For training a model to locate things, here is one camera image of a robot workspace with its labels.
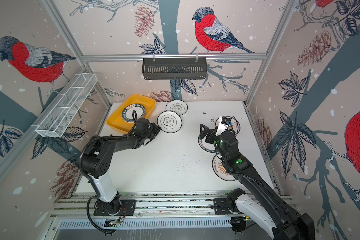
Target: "white arm segment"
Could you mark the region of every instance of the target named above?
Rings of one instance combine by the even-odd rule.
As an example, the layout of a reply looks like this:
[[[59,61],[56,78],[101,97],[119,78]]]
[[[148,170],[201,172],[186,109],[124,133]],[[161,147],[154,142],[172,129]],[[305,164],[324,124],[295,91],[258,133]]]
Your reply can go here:
[[[94,180],[94,183],[96,184],[100,192],[99,199],[103,202],[111,202],[116,196],[117,190],[115,189],[112,181],[110,180],[108,171],[104,175],[100,176],[98,179],[94,178],[93,176],[91,176],[91,178]]]
[[[272,228],[276,228],[276,225],[262,206],[253,202],[248,194],[240,195],[235,203],[240,212],[253,219],[272,239],[274,238]]]

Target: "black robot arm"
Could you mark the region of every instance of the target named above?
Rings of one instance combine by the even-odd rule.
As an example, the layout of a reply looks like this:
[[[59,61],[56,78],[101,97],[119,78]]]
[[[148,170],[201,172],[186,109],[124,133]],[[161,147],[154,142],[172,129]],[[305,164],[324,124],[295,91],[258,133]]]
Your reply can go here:
[[[222,158],[226,171],[243,184],[260,202],[272,218],[274,239],[315,239],[314,223],[307,213],[301,215],[279,197],[261,178],[251,162],[239,152],[235,132],[224,131],[216,136],[216,130],[200,125],[199,138],[206,138],[206,143],[215,146],[216,153]],[[245,192],[236,189],[227,196],[227,203],[232,212],[239,212],[238,197]]]

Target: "bird wing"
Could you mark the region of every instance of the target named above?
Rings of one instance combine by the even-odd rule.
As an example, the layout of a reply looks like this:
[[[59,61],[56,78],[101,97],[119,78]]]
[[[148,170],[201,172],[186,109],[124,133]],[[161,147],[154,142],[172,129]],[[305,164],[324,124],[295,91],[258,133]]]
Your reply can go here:
[[[29,57],[25,64],[33,68],[47,68],[58,63],[76,59],[67,54],[51,51],[48,48],[34,47],[28,44],[25,44],[25,46],[29,51]]]
[[[224,26],[217,17],[215,17],[212,26],[205,27],[203,30],[210,38],[220,42],[224,42],[222,40],[231,33],[231,30],[229,30],[227,26]]]

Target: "bird head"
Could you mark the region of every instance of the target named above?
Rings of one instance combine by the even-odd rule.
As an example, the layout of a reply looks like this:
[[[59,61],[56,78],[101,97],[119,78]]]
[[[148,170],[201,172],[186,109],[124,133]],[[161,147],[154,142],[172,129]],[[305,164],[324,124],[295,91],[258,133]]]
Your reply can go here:
[[[19,40],[12,36],[5,36],[0,38],[0,60],[3,61],[8,59],[9,61],[13,61],[13,53],[12,47],[18,43]]]
[[[192,20],[196,20],[196,22],[200,23],[202,19],[209,14],[215,14],[210,7],[201,7],[196,10],[195,14],[192,17]]]

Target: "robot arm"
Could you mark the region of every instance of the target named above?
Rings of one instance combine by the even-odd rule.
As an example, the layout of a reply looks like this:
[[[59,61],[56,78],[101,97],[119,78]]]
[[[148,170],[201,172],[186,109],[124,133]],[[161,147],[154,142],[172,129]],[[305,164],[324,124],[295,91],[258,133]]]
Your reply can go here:
[[[227,204],[232,212],[244,212],[255,220],[273,239],[315,239],[314,223],[307,213],[301,215],[284,202],[261,178],[251,162],[239,152],[238,141],[233,131],[221,132],[200,125],[199,138],[215,146],[222,157],[226,171],[243,184],[260,202],[260,207],[251,201],[245,192],[236,189],[227,195]]]

